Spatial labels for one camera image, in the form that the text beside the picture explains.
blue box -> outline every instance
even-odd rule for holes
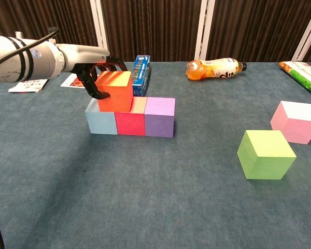
[[[150,73],[150,56],[137,56],[132,69],[134,96],[145,95]]]

stacked cubes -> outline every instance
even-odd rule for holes
[[[91,133],[173,137],[174,98],[133,97],[128,71],[102,72],[96,85],[110,97],[86,109]]]

plastic bottle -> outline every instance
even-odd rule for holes
[[[193,60],[187,64],[188,79],[198,80],[208,77],[229,78],[240,71],[245,71],[247,64],[232,58],[223,58],[212,61]]]

foam block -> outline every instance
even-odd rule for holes
[[[130,71],[104,71],[99,75],[96,85],[100,91],[108,92],[110,97],[98,100],[102,112],[129,112],[133,100],[133,87]]]
[[[133,97],[128,113],[115,113],[119,135],[145,136],[144,111],[147,97]]]
[[[282,179],[296,159],[281,131],[245,131],[237,154],[247,179]]]
[[[288,142],[308,144],[311,140],[311,104],[281,101],[271,120]]]
[[[174,135],[174,98],[148,97],[145,107],[145,135],[173,137]]]
[[[90,132],[117,135],[114,113],[101,112],[96,99],[92,99],[85,111]]]

blue-gray tabletop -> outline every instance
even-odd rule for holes
[[[0,85],[0,226],[6,248],[311,248],[311,141],[280,181],[246,180],[245,130],[311,92],[277,63],[189,81],[152,62],[147,96],[176,98],[173,139],[90,134],[84,89]]]

